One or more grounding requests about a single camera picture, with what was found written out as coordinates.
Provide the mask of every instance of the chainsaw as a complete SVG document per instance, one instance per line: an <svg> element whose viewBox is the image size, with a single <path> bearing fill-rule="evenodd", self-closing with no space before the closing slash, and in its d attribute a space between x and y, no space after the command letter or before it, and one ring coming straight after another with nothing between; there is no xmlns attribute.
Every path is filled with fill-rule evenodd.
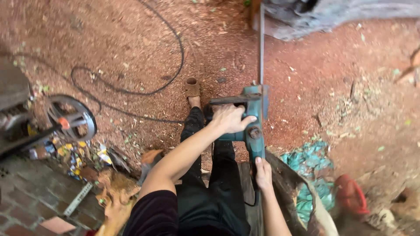
<svg viewBox="0 0 420 236"><path fill-rule="evenodd" d="M233 134L224 134L218 138L221 141L242 141L245 142L247 151L249 152L249 162L252 165L252 186L255 190L255 206L258 203L259 189L255 181L257 167L255 159L257 157L265 158L265 145L263 137L263 121L267 118L268 112L268 86L263 84L264 76L264 6L260 4L259 18L259 63L258 63L258 81L253 85L244 87L242 93L233 97L212 98L204 107L204 113L207 122L211 120L213 115L212 106L234 104L235 106L244 106L245 112L242 119L249 115L257 117L255 122L250 123L244 131Z"/></svg>

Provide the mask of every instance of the hand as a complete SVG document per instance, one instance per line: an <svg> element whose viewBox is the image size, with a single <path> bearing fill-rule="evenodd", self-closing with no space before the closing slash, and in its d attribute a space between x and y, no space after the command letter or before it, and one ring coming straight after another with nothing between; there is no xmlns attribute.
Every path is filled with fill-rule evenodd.
<svg viewBox="0 0 420 236"><path fill-rule="evenodd" d="M250 115L242 119L245 112L244 106L234 105L221 106L213 115L212 122L215 127L221 128L224 134L232 134L243 131L247 125L257 120L257 117Z"/></svg>
<svg viewBox="0 0 420 236"><path fill-rule="evenodd" d="M260 157L255 159L257 166L257 175L255 180L262 193L273 190L273 181L271 180L271 165Z"/></svg>

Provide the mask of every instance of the pulley wheel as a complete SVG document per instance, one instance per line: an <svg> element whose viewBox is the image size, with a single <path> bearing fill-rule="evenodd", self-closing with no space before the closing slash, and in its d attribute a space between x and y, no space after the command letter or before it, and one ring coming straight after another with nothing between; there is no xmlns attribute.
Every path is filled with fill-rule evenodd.
<svg viewBox="0 0 420 236"><path fill-rule="evenodd" d="M64 118L69 127L63 127L59 132L73 141L87 141L96 134L97 126L92 112L73 97L63 94L49 96L45 113L52 125L62 124Z"/></svg>

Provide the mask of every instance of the brick wall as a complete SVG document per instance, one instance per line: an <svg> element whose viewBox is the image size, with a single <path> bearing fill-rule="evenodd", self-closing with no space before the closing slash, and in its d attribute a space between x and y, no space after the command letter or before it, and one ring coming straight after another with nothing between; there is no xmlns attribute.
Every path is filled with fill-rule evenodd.
<svg viewBox="0 0 420 236"><path fill-rule="evenodd" d="M41 161L13 157L0 162L0 167L0 235L55 236L39 223L62 216L83 183ZM89 192L67 220L77 229L64 235L83 236L88 229L101 225L104 211L93 192Z"/></svg>

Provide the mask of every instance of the sandal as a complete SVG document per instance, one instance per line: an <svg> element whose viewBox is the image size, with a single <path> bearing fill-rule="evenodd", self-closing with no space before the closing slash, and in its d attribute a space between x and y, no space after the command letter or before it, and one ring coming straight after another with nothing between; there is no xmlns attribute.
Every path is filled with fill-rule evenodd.
<svg viewBox="0 0 420 236"><path fill-rule="evenodd" d="M185 90L187 97L200 96L200 84L194 77L189 77L186 79Z"/></svg>

